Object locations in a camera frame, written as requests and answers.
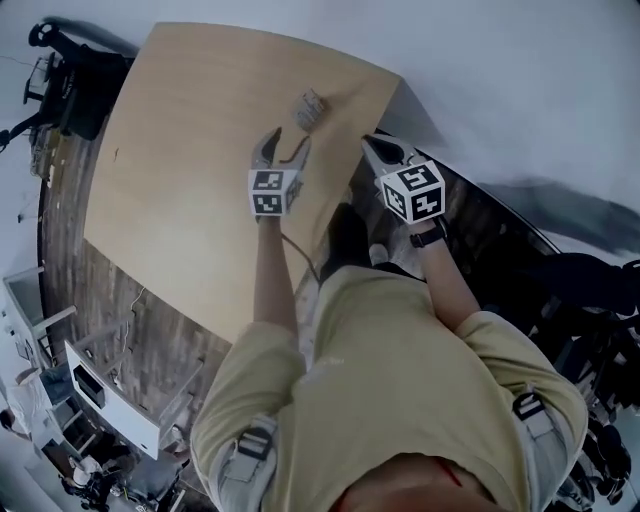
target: black watch strap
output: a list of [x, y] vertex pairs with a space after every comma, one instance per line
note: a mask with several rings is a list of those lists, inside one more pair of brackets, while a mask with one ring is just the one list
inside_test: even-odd
[[442, 232], [442, 228], [439, 224], [436, 224], [434, 228], [431, 228], [429, 231], [425, 231], [424, 233], [420, 233], [418, 235], [411, 235], [409, 240], [411, 240], [411, 245], [414, 247], [426, 247], [433, 242], [437, 242], [441, 238], [444, 238], [444, 233]]

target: floor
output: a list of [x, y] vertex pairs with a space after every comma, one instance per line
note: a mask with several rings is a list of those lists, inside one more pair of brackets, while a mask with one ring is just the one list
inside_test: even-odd
[[[231, 345], [143, 290], [139, 283], [84, 240], [84, 219], [99, 148], [100, 138], [94, 142], [78, 137], [63, 138], [53, 162], [51, 187], [46, 189], [42, 199], [40, 252], [46, 269], [42, 283], [45, 313], [69, 304], [78, 308], [76, 315], [51, 330], [54, 353], [62, 362], [65, 339], [77, 342], [124, 315], [135, 302], [135, 320], [128, 334], [122, 329], [112, 340], [97, 343], [91, 349], [93, 358], [98, 362], [110, 361], [126, 344], [132, 355], [122, 366], [121, 386], [129, 397], [150, 412], [163, 402], [193, 363], [202, 359], [204, 368], [189, 388], [194, 400], [178, 421], [188, 435]], [[458, 234], [464, 233], [459, 236], [460, 243], [453, 243], [452, 251], [463, 272], [470, 272], [474, 258], [486, 244], [503, 233], [507, 225], [531, 239], [541, 252], [550, 252], [528, 226], [499, 203], [444, 166], [441, 170], [447, 182], [450, 228]], [[415, 253], [404, 231], [406, 228], [385, 212], [375, 198], [376, 189], [366, 166], [361, 165], [356, 171], [351, 189], [353, 204], [367, 221], [371, 241], [386, 242], [392, 252], [392, 261], [409, 272], [419, 273]], [[318, 287], [310, 277], [297, 291], [301, 348], [309, 364], [313, 346], [311, 320], [317, 293]], [[194, 472], [186, 471], [183, 481], [190, 489], [187, 500], [191, 509], [211, 509]]]
[[[134, 305], [135, 321], [126, 337], [132, 355], [123, 364], [119, 380], [129, 397], [153, 412], [176, 381], [202, 359], [204, 367], [188, 389], [194, 400], [179, 418], [188, 433], [231, 345], [142, 291], [140, 284], [84, 240], [84, 218], [99, 147], [100, 140], [65, 139], [59, 147], [66, 154], [65, 162], [56, 166], [52, 187], [44, 198], [44, 307], [53, 311], [59, 304], [75, 304], [78, 308], [76, 315], [51, 330], [54, 354], [64, 361], [65, 339], [76, 342], [95, 332], [124, 315], [139, 297]], [[96, 343], [91, 349], [94, 360], [112, 360], [123, 350], [125, 334], [122, 329], [112, 340]], [[183, 480], [203, 492], [193, 471], [185, 471]]]

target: backpack strap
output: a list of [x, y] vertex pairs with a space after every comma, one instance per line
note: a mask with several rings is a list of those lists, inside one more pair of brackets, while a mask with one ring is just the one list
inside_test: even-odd
[[531, 512], [544, 510], [574, 466], [579, 450], [567, 420], [533, 391], [518, 396], [513, 417], [523, 447]]
[[258, 512], [276, 470], [276, 421], [258, 415], [247, 430], [227, 441], [211, 464], [209, 490], [221, 512]]

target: black equipment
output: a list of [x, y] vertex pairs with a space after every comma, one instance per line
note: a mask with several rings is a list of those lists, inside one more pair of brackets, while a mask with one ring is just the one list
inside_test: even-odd
[[55, 23], [36, 25], [29, 33], [29, 44], [51, 47], [55, 53], [47, 61], [44, 95], [32, 93], [27, 80], [23, 101], [40, 101], [40, 110], [11, 130], [0, 132], [0, 152], [29, 128], [59, 127], [63, 134], [76, 134], [94, 140], [111, 111], [133, 59], [117, 53], [99, 52], [78, 45], [64, 35]]

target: table top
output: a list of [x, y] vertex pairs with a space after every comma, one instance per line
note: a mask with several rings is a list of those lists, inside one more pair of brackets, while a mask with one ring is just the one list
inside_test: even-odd
[[[283, 230], [314, 257], [400, 78], [271, 33], [162, 23], [115, 105], [92, 183], [85, 238], [178, 311], [227, 341], [250, 322], [257, 226], [251, 153], [283, 127], [276, 158], [305, 133], [292, 109], [313, 88], [329, 112], [312, 133], [304, 186]], [[306, 263], [287, 247], [294, 286]]]

